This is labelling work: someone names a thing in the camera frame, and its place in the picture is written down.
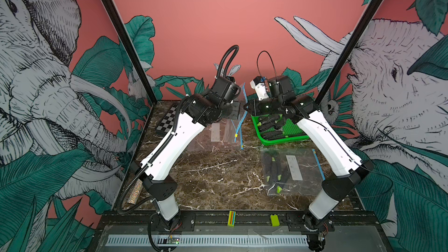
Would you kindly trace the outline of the clear zip bag blue zipper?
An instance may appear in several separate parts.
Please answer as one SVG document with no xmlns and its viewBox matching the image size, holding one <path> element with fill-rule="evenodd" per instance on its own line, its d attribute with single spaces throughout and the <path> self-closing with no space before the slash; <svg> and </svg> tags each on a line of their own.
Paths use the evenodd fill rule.
<svg viewBox="0 0 448 252">
<path fill-rule="evenodd" d="M 314 149 L 263 148 L 260 151 L 260 156 L 263 166 L 263 184 L 267 192 L 264 171 L 265 167 L 263 162 L 263 155 L 266 153 L 274 156 L 281 156 L 283 163 L 285 163 L 285 165 L 288 165 L 290 172 L 289 180 L 283 192 L 281 194 L 274 194 L 272 196 L 318 195 L 318 193 L 322 189 L 324 173 Z"/>
</svg>

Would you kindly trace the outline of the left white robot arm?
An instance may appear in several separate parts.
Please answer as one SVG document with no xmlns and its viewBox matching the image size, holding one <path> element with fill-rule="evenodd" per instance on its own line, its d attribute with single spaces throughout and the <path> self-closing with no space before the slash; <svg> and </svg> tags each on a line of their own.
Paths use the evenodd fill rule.
<svg viewBox="0 0 448 252">
<path fill-rule="evenodd" d="M 180 215 L 174 192 L 177 183 L 169 176 L 170 170 L 190 142 L 206 127 L 221 119 L 236 120 L 241 92 L 233 77 L 217 77 L 212 88 L 183 98 L 176 107 L 173 126 L 158 146 L 140 163 L 133 163 L 135 178 L 154 200 L 159 215 L 166 221 Z"/>
</svg>

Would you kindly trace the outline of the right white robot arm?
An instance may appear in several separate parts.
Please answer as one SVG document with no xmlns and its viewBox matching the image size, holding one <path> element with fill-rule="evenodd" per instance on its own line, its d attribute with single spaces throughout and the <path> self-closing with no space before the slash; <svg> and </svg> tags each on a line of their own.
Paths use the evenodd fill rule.
<svg viewBox="0 0 448 252">
<path fill-rule="evenodd" d="M 333 175 L 322 183 L 322 189 L 309 205 L 304 220 L 315 228 L 370 173 L 374 165 L 363 161 L 337 135 L 312 97 L 296 95 L 287 76 L 264 80 L 255 77 L 250 86 L 256 100 L 244 109 L 252 116 L 280 114 L 290 119 L 309 136 L 329 162 Z"/>
</svg>

